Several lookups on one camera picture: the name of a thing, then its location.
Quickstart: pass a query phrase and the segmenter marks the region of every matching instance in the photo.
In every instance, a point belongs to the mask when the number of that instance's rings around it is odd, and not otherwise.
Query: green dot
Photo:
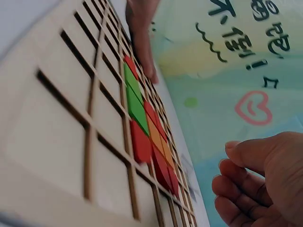
[[[184,106],[188,108],[195,108],[198,106],[198,100],[197,98],[189,97],[185,100]]]

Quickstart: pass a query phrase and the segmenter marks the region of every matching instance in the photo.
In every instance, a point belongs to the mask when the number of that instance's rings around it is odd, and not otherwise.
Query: colored tile
[[[177,198],[179,198],[178,178],[174,173],[174,170],[170,166],[168,166],[168,173],[171,182],[171,193],[174,194]]]
[[[157,125],[156,112],[153,110],[152,105],[146,100],[144,101],[144,109],[151,118],[152,122]]]
[[[157,128],[161,134],[161,136],[164,138],[165,141],[167,141],[166,139],[166,135],[165,135],[165,131],[160,123],[160,119],[159,119],[159,116],[156,114],[156,122],[157,122]]]
[[[127,89],[127,102],[128,102],[128,113],[129,115],[135,119],[140,126],[140,128],[144,131],[146,135],[149,134],[148,125],[146,121],[146,114],[143,106],[140,101],[137,99],[137,96],[134,94],[132,89]]]
[[[151,140],[156,145],[161,154],[164,156],[164,151],[161,143],[161,135],[159,134],[157,127],[154,125],[149,116],[147,116],[147,123],[150,130]]]
[[[133,60],[129,56],[126,55],[124,57],[124,62],[128,65],[129,69],[133,73],[136,80],[139,80],[138,73],[137,73],[137,70],[136,70],[136,66],[135,66]]]
[[[162,142],[162,146],[163,146],[163,151],[164,151],[164,155],[165,155],[165,159],[167,161],[167,163],[174,168],[174,162],[172,160],[172,156],[171,156],[171,152],[170,152],[170,148],[167,145],[167,142],[163,139],[163,137],[161,137],[161,142]]]
[[[134,158],[138,163],[150,163],[152,157],[152,143],[148,136],[142,131],[135,120],[130,122]]]
[[[125,73],[125,81],[127,84],[126,90],[131,88],[134,91],[137,98],[139,99],[140,103],[143,104],[143,99],[142,99],[142,94],[141,94],[140,87],[139,87],[139,82],[136,80],[133,73],[131,72],[131,70],[125,63],[124,63],[124,73]]]
[[[152,146],[152,160],[155,166],[157,181],[168,191],[172,190],[169,169],[162,154],[155,145]]]

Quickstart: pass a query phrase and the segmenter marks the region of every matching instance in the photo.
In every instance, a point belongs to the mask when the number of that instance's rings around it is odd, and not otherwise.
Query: heart
[[[245,102],[254,94],[260,94],[263,96],[263,100],[262,102],[260,102],[257,105],[257,108],[259,110],[262,110],[263,112],[266,113],[266,119],[262,120],[262,121],[257,121],[254,119],[251,119],[249,116],[247,116],[242,110],[241,107],[245,104]],[[240,101],[236,104],[235,106],[235,112],[243,119],[245,120],[247,123],[252,124],[252,125],[256,125],[256,126],[264,126],[267,125],[269,123],[271,123],[272,119],[273,119],[273,115],[270,111],[270,109],[267,107],[267,103],[268,103],[268,95],[264,92],[264,91],[250,91],[247,94],[245,94],[245,96],[243,96]],[[249,100],[248,104],[247,104],[247,109],[248,112],[252,115],[252,116],[256,116],[256,113],[252,110],[252,104],[253,101]]]

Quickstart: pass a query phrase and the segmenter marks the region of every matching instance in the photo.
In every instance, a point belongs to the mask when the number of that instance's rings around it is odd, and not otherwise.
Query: person's hand
[[[221,175],[212,188],[215,207],[228,226],[303,226],[303,134],[231,141],[225,151],[229,159],[220,162]]]
[[[157,83],[158,78],[154,67],[148,28],[160,0],[127,0],[126,21],[128,23],[135,55],[138,57],[144,74]]]

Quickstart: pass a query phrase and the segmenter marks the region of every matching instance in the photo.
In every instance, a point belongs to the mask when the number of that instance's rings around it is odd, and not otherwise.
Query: green tile
[[[131,87],[135,95],[138,97],[139,101],[143,104],[142,94],[139,88],[139,82],[136,80],[132,71],[129,69],[126,63],[124,63],[124,74],[125,74],[127,89]]]
[[[129,115],[136,120],[142,130],[146,135],[150,135],[147,125],[147,119],[145,115],[145,110],[143,105],[138,100],[132,89],[126,90],[127,92],[127,102],[128,102],[128,113]]]

